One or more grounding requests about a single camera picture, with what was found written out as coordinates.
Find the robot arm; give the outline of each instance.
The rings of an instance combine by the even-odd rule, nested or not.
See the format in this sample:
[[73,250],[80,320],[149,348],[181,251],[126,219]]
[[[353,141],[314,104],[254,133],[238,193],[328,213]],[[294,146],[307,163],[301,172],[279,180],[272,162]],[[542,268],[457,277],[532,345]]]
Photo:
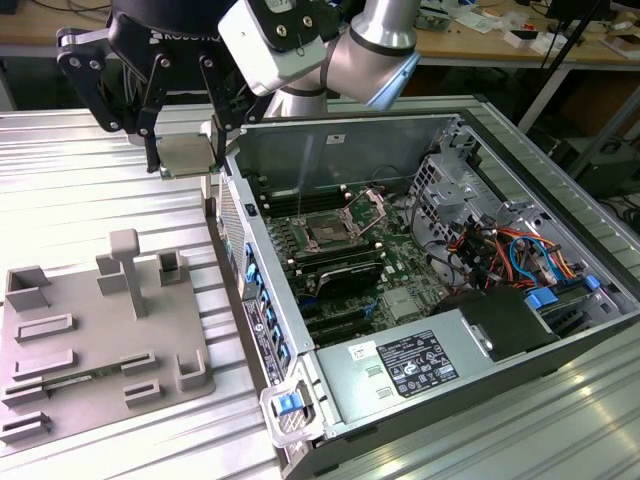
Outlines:
[[326,112],[330,89],[376,110],[398,98],[420,60],[413,23],[419,1],[367,0],[343,34],[326,44],[327,58],[275,94],[266,116]]
[[[154,172],[161,165],[154,127],[173,93],[209,95],[217,151],[224,151],[227,132],[259,122],[283,87],[293,92],[290,103],[299,91],[331,88],[388,108],[417,63],[412,24],[419,4],[368,0],[349,34],[339,35],[340,11],[323,0],[112,0],[105,29],[58,32],[58,64],[104,130],[144,139],[147,170]],[[129,101],[104,80],[110,56],[135,76]]]

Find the motherboard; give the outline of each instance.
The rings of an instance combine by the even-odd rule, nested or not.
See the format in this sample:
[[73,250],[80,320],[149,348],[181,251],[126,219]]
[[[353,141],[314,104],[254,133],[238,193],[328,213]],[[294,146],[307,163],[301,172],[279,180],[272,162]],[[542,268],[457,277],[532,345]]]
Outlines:
[[340,208],[278,217],[263,211],[318,346],[424,318],[449,292],[412,240],[404,208],[375,188],[340,195],[347,199]]

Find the metal table surface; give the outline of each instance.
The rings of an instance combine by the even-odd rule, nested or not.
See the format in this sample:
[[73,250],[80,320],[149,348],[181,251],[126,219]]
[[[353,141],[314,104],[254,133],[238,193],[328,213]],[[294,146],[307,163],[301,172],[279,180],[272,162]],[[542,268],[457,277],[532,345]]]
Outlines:
[[[407,103],[401,101],[397,108]],[[638,241],[541,163],[493,107],[440,97],[424,107],[468,108],[636,276]],[[342,110],[357,109],[343,104]],[[197,131],[210,109],[163,111],[161,134]],[[39,263],[55,275],[93,267],[107,231],[137,228],[143,255],[177,247],[187,257],[216,391],[0,459],[4,478],[279,478],[204,216],[198,179],[161,181],[124,135],[85,110],[0,115],[0,282]],[[519,187],[486,159],[510,198]],[[342,465],[327,479],[640,478],[640,326],[559,372]]]

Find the power supply label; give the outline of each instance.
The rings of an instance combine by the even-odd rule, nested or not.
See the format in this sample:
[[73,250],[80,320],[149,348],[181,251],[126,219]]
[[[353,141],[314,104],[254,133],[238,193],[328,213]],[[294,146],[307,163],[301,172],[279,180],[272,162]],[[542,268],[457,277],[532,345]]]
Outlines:
[[380,345],[378,355],[398,394],[405,398],[458,378],[431,330]]
[[269,377],[269,383],[271,385],[277,385],[282,381],[282,375],[280,374],[280,367],[273,355],[271,342],[269,341],[268,330],[265,327],[260,310],[258,309],[258,303],[255,300],[243,302],[244,312],[249,321],[249,327],[253,334],[253,341],[258,347],[258,354],[262,362],[263,368],[266,370],[266,374]]

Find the workbench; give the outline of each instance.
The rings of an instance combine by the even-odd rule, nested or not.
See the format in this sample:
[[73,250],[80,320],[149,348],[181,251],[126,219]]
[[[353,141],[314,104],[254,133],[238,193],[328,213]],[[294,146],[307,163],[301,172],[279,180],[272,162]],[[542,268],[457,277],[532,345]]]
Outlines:
[[[66,6],[60,0],[49,0],[51,5]],[[104,5],[106,0],[86,0],[83,5],[94,7]],[[480,5],[494,4],[486,0]],[[506,0],[492,9],[504,14],[510,11],[525,12],[538,30],[546,31],[552,22],[529,7]],[[96,30],[103,27],[99,21],[88,20],[71,12],[56,12],[35,3],[23,0],[14,16],[0,16],[0,57],[55,57],[55,33],[63,27]],[[421,55],[421,65],[456,67],[503,67],[539,68],[542,55],[532,50],[519,50],[502,40],[502,31],[481,34],[457,22],[452,22],[449,31],[426,32],[416,30],[418,43],[416,50]],[[518,125],[527,131],[538,118],[553,94],[558,90],[572,70],[640,71],[640,62],[627,60],[600,43],[602,33],[585,33],[586,41],[574,47],[567,59],[551,77],[544,90],[531,105]],[[3,110],[3,88],[0,75],[0,111]],[[10,106],[10,96],[4,95],[5,109]]]
[[[456,96],[401,99],[394,108],[409,104],[468,109],[640,277],[637,237],[624,227],[615,231],[612,215],[543,161],[490,104]],[[330,110],[338,108],[362,110],[355,103],[330,104]],[[169,107],[158,118],[158,133],[197,132],[210,116],[207,106]],[[145,165],[142,148],[129,145],[122,132],[104,132],[86,110],[0,117],[0,251],[12,253],[0,255],[0,278],[7,268],[26,264],[40,264],[49,276],[95,268],[92,259],[106,247],[105,232],[119,228],[138,230],[141,256],[180,249],[217,388],[197,400],[0,458],[3,479],[280,477],[238,337],[235,321],[245,319],[231,313],[219,268],[226,260],[216,257],[200,209],[200,180],[162,181],[147,174]],[[485,170],[505,195],[518,197],[522,190],[502,168],[489,164]],[[639,327],[556,373],[322,478],[639,478]]]

